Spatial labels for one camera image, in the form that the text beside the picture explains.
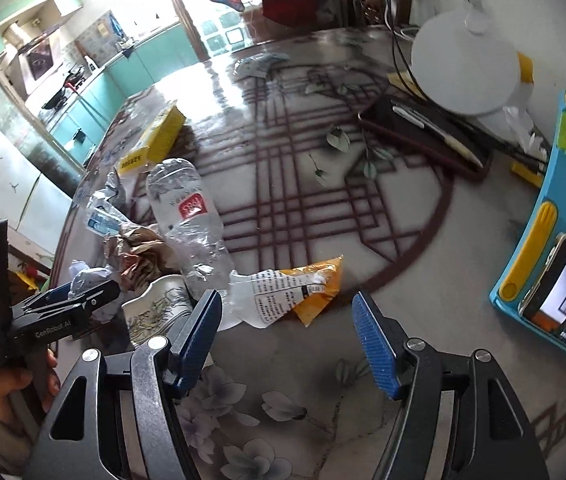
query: human hand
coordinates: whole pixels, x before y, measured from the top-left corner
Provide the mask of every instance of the human hand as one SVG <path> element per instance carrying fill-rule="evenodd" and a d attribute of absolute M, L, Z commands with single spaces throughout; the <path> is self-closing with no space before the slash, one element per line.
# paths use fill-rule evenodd
<path fill-rule="evenodd" d="M 61 388 L 61 381 L 58 375 L 53 370 L 56 368 L 58 362 L 54 353 L 47 350 L 47 366 L 49 367 L 49 374 L 47 376 L 47 389 L 48 394 L 43 400 L 43 409 L 45 413 L 50 409 L 54 397 L 58 395 Z M 12 405 L 8 399 L 8 394 L 22 390 L 32 381 L 32 373 L 29 370 L 22 368 L 0 368 L 0 422 L 5 424 L 13 431 L 20 430 L 20 422 L 16 418 Z"/>

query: plastic water bottle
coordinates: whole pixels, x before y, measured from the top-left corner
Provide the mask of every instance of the plastic water bottle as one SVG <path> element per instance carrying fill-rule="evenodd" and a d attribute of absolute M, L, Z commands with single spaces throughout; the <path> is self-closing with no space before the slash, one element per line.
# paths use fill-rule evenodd
<path fill-rule="evenodd" d="M 147 194 L 190 294 L 198 300 L 208 288 L 227 290 L 234 264 L 223 222 L 194 165 L 184 158 L 164 160 L 147 176 Z"/>

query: white ceramic dish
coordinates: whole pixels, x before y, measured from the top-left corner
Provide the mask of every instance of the white ceramic dish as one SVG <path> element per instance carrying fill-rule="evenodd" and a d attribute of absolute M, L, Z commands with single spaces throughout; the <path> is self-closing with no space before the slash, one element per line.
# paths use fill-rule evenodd
<path fill-rule="evenodd" d="M 175 319 L 192 312 L 183 277 L 163 276 L 152 282 L 142 296 L 123 304 L 127 331 L 136 347 L 155 335 L 164 335 Z"/>

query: teal kitchen cabinet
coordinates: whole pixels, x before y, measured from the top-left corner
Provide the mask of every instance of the teal kitchen cabinet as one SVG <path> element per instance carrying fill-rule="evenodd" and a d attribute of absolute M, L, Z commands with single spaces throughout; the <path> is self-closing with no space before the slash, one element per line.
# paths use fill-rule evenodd
<path fill-rule="evenodd" d="M 179 56 L 178 46 L 174 42 L 173 30 L 170 28 L 156 34 L 136 49 L 154 82 L 185 67 Z"/>
<path fill-rule="evenodd" d="M 76 121 L 74 121 L 69 115 L 65 115 L 60 121 L 58 121 L 56 126 L 54 126 L 51 134 L 56 140 L 58 140 L 61 146 L 66 146 L 65 149 L 79 164 L 83 164 L 88 153 L 92 149 L 92 146 L 94 146 L 94 143 L 85 137 L 83 142 L 79 142 L 75 139 L 74 142 L 70 144 L 71 140 L 74 139 L 74 134 L 79 129 L 81 128 L 78 124 L 76 124 Z"/>
<path fill-rule="evenodd" d="M 198 63 L 199 58 L 197 57 L 197 53 L 194 52 L 192 44 L 189 43 L 189 38 L 185 33 L 185 28 L 182 25 L 177 25 L 174 28 L 170 28 L 169 32 L 171 32 L 170 36 L 172 37 L 174 47 L 178 51 L 179 56 L 181 56 L 183 66 L 195 65 Z"/>
<path fill-rule="evenodd" d="M 136 51 L 154 82 L 199 62 L 182 25 L 156 34 L 141 43 Z"/>
<path fill-rule="evenodd" d="M 87 106 L 84 102 L 77 100 L 76 103 L 67 111 L 72 120 L 79 125 L 88 139 L 97 146 L 100 144 L 105 130 L 109 124 L 106 124 L 94 110 Z"/>
<path fill-rule="evenodd" d="M 106 73 L 112 77 L 125 97 L 130 97 L 154 84 L 154 80 L 136 52 L 133 52 L 129 59 L 121 56 L 106 68 Z"/>
<path fill-rule="evenodd" d="M 84 95 L 84 97 L 101 115 L 105 116 L 109 127 L 109 123 L 112 122 L 125 101 L 123 92 L 108 72 L 100 74 L 88 86 L 87 92 L 89 95 Z"/>

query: pen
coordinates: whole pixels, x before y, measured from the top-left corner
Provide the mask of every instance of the pen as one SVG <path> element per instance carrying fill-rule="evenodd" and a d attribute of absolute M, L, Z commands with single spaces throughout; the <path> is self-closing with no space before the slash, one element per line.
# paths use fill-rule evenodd
<path fill-rule="evenodd" d="M 437 134 L 439 137 L 441 137 L 443 142 L 445 142 L 452 150 L 457 152 L 465 160 L 472 162 L 472 164 L 479 168 L 483 168 L 483 163 L 479 160 L 479 158 L 474 155 L 474 153 L 472 153 L 470 149 L 468 149 L 468 147 L 463 145 L 460 140 L 455 139 L 445 130 L 439 128 L 436 124 L 434 124 L 427 117 L 423 116 L 416 110 L 412 110 L 412 108 L 408 107 L 400 107 L 394 105 L 392 107 L 392 111 L 399 117 L 402 117 L 406 121 L 414 124 L 414 126 L 417 126 L 422 130 L 425 130 L 427 128 L 431 132 Z"/>

